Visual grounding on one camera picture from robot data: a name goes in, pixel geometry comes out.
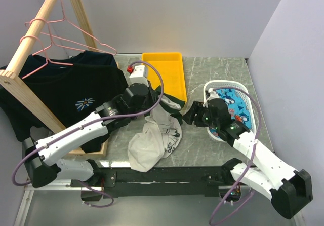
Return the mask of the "green and white t shirt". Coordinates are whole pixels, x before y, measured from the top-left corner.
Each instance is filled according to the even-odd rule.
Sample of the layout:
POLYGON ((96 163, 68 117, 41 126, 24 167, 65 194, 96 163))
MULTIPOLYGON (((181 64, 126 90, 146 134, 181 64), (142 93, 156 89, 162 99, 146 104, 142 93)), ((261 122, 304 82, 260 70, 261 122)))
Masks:
POLYGON ((162 97, 160 103, 145 115, 142 132, 135 134, 128 143, 130 168, 139 172, 147 172, 161 159, 167 158, 182 139, 180 111, 185 101, 161 93, 161 87, 155 91, 162 97))

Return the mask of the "yellow plastic tray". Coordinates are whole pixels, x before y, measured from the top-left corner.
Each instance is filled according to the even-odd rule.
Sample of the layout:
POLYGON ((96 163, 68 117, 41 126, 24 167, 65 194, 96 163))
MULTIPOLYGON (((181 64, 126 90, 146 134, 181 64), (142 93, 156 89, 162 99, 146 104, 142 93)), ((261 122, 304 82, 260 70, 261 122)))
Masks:
POLYGON ((159 72, 165 93, 187 102, 183 58, 180 52, 145 52, 141 59, 159 72))

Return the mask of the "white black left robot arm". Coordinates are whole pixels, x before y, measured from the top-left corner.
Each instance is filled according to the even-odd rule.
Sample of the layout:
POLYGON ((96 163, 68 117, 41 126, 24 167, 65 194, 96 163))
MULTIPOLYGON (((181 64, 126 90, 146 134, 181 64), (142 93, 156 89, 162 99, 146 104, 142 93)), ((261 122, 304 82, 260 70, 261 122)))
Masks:
POLYGON ((31 137, 22 143, 23 164, 34 188, 40 188, 57 178, 84 181, 96 186, 101 179, 100 169, 93 160, 65 160, 70 151, 97 138, 110 134, 130 123, 133 117, 153 110, 161 101, 150 85, 134 83, 123 94, 103 103, 80 122, 69 128, 35 141, 31 137))

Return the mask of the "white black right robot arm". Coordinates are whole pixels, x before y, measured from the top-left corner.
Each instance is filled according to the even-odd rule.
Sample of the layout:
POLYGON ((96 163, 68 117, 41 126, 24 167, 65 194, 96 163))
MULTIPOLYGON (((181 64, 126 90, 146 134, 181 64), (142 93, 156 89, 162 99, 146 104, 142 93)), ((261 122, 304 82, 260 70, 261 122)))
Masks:
POLYGON ((311 175, 277 157, 246 125, 231 117, 222 99, 211 99, 206 104, 195 101, 183 120, 190 125, 215 129, 223 141, 254 164, 251 167, 238 159, 226 162, 221 173, 226 184, 239 181, 248 185, 268 198, 286 219, 293 218, 312 201, 311 175))

